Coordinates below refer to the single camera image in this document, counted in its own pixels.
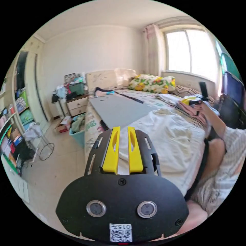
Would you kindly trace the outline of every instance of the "label sticker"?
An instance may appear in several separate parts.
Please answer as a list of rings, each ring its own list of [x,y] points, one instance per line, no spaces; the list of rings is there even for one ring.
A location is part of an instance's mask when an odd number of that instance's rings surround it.
[[[109,224],[110,242],[132,242],[131,224]]]

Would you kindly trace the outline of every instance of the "hand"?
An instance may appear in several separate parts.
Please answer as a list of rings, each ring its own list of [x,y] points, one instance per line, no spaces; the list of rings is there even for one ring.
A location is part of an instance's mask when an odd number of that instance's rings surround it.
[[[205,113],[208,106],[207,104],[205,104],[203,101],[199,101],[200,104],[195,104],[194,105],[194,108],[198,111],[198,112],[201,112],[201,113]]]
[[[203,102],[199,101],[200,104],[195,104],[193,107],[196,109],[198,112],[203,112]]]

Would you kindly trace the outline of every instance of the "screw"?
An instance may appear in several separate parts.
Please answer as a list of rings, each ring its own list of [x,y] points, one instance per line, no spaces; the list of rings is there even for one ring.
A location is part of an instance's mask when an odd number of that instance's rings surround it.
[[[182,220],[182,219],[178,219],[178,220],[175,222],[175,225],[176,225],[176,226],[180,226],[182,223],[183,223],[183,220]]]
[[[68,220],[67,220],[66,218],[63,218],[63,219],[62,219],[62,222],[63,222],[65,225],[68,224]]]
[[[125,185],[126,184],[126,180],[125,179],[119,179],[118,180],[118,184],[119,185]]]

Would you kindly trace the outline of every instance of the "person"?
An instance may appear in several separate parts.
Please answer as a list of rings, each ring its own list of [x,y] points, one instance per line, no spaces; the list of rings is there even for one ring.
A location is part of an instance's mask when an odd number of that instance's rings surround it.
[[[232,190],[246,157],[246,129],[227,127],[202,101],[194,108],[205,115],[218,138],[209,142],[208,158],[201,180],[187,202],[189,215],[180,230],[170,237],[194,229],[216,211]],[[163,239],[167,238],[163,235],[155,241]]]

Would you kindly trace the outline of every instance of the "white blanket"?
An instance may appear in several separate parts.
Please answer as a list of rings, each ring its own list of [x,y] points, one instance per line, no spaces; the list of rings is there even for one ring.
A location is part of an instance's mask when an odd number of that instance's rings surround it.
[[[204,143],[205,131],[168,109],[150,112],[130,126],[150,137],[160,161],[162,176],[186,194]],[[118,174],[128,174],[127,127],[121,129]]]

